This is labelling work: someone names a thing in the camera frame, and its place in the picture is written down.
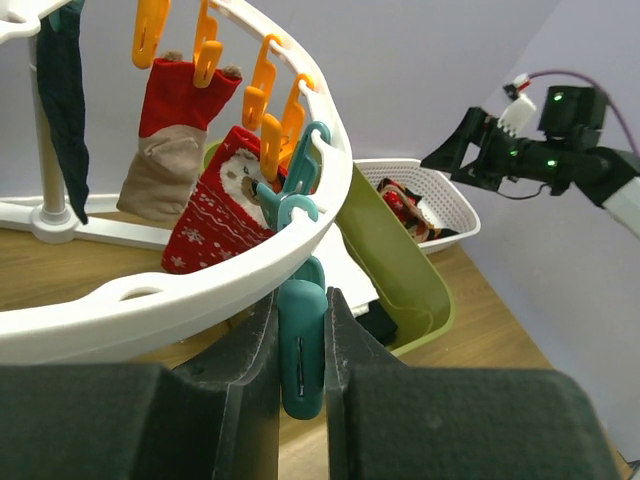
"wooden table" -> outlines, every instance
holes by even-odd
[[[27,308],[73,300],[124,275],[159,270],[160,253],[74,241],[46,245],[31,235],[0,231],[0,308]],[[411,365],[451,367],[539,367],[550,365],[460,247],[430,257],[457,306],[450,332],[408,353]],[[173,367],[225,335],[223,323],[137,359]],[[299,422],[282,416],[280,478],[326,479],[324,417]],[[624,478],[630,469],[617,456]]]

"white pole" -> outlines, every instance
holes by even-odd
[[[58,157],[51,143],[49,122],[42,109],[42,102],[38,93],[36,38],[36,36],[29,38],[29,57],[31,61],[31,90],[40,156],[40,177],[42,181],[43,205],[40,211],[40,220],[44,223],[57,225],[69,221],[71,213],[65,205],[64,179],[58,165]]]

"red cloth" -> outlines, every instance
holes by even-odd
[[[273,235],[224,191],[220,174],[224,162],[239,149],[260,158],[260,140],[242,127],[233,127],[218,147],[191,194],[162,255],[169,273],[192,273],[246,252]]]
[[[162,128],[187,125],[207,130],[242,82],[216,70],[206,88],[193,85],[193,62],[156,58],[151,67],[138,136],[150,137]]]

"wall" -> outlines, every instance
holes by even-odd
[[[355,154],[384,156],[420,154],[453,128],[466,105],[491,93],[558,0],[253,3],[321,66]],[[130,61],[135,5],[91,1],[83,12],[93,193],[119,191],[136,148],[148,73]],[[198,5],[174,2],[159,52],[180,49],[189,56]],[[258,42],[227,21],[220,22],[219,38],[223,62],[242,66],[250,77]],[[40,192],[27,61],[25,40],[0,45],[0,197]],[[293,81],[288,70],[279,71],[270,109],[277,116]],[[241,103],[239,91],[214,121],[212,138],[240,121]]]
[[[640,135],[640,2],[563,0],[531,41],[505,83],[522,72],[561,67],[603,84]],[[539,106],[553,77],[536,80]],[[502,111],[496,90],[484,106]],[[536,135],[537,119],[526,134]],[[608,117],[601,144],[628,149]],[[521,182],[505,191],[523,195]],[[482,218],[467,252],[557,368],[591,395],[611,437],[627,460],[640,458],[640,244],[604,211],[572,189],[524,202],[464,189]]]

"sock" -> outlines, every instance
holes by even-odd
[[[147,220],[177,220],[198,177],[209,123],[242,81],[237,67],[193,85],[192,62],[178,52],[151,67],[140,118],[138,152],[122,185],[118,210]]]
[[[89,151],[84,143],[85,103],[80,59],[80,13],[84,2],[74,0],[41,22],[36,59],[38,93],[49,121],[51,142],[67,188],[71,208],[88,222],[84,206],[89,196]]]
[[[273,235],[256,196],[260,139],[233,127],[204,171],[162,255],[169,273],[192,273],[246,252]]]
[[[455,230],[436,228],[429,222],[418,208],[422,197],[404,185],[389,178],[383,178],[378,184],[377,190],[416,243],[458,235]]]

